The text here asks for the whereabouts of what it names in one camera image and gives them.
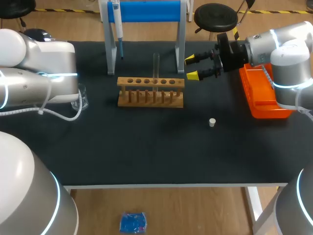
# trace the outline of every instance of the test tube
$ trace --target test tube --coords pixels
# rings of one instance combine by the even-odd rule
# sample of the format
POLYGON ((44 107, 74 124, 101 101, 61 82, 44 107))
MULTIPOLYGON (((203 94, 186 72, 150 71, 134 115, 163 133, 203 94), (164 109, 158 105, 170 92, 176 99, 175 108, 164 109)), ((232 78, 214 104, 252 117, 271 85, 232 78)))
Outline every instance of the test tube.
MULTIPOLYGON (((157 83, 158 81, 158 71, 160 67, 160 54, 153 54, 153 83, 157 83)), ((157 87, 153 87, 153 91, 157 92, 157 87)))

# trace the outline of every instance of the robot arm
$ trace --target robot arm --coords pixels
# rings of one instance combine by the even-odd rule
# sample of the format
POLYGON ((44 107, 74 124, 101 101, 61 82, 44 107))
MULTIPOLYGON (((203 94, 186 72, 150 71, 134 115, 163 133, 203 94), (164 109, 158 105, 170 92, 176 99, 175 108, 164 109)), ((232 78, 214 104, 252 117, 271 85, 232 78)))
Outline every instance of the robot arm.
POLYGON ((277 104, 285 109, 313 109, 313 80, 310 53, 313 51, 313 26, 301 22, 246 38, 244 44, 229 42, 226 33, 217 36, 215 50, 207 53, 214 67, 198 72, 199 80, 233 71, 250 63, 272 64, 277 104))
POLYGON ((78 98, 74 46, 0 29, 0 109, 78 98))

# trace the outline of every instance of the blue package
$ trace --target blue package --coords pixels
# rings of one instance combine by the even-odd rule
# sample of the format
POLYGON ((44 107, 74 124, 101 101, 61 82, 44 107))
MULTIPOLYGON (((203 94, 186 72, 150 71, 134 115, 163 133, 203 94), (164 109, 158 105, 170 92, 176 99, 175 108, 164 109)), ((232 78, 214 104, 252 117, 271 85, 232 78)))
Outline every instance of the blue package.
POLYGON ((138 234, 146 232, 146 214, 142 213, 123 213, 119 231, 128 234, 138 234))

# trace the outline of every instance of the blue bar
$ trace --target blue bar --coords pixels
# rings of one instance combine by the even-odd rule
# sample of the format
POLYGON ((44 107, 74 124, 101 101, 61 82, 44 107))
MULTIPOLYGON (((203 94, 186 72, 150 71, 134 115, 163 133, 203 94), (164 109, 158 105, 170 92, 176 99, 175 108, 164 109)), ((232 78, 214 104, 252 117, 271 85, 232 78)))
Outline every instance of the blue bar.
MULTIPOLYGON (((122 1, 122 22, 179 22, 180 1, 122 1)), ((114 23, 112 2, 108 2, 109 22, 114 23)))

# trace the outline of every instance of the black stool seat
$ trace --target black stool seat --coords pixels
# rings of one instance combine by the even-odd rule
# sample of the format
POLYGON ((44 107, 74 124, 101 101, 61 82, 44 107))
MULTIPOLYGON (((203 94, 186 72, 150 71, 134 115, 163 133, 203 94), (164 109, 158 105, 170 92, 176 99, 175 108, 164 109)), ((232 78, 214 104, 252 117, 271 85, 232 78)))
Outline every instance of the black stool seat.
POLYGON ((0 0, 0 18, 20 18, 28 15, 35 7, 35 0, 0 0))
POLYGON ((197 8, 194 16, 199 28, 209 32, 224 33, 236 27, 238 16, 229 6, 208 3, 197 8))

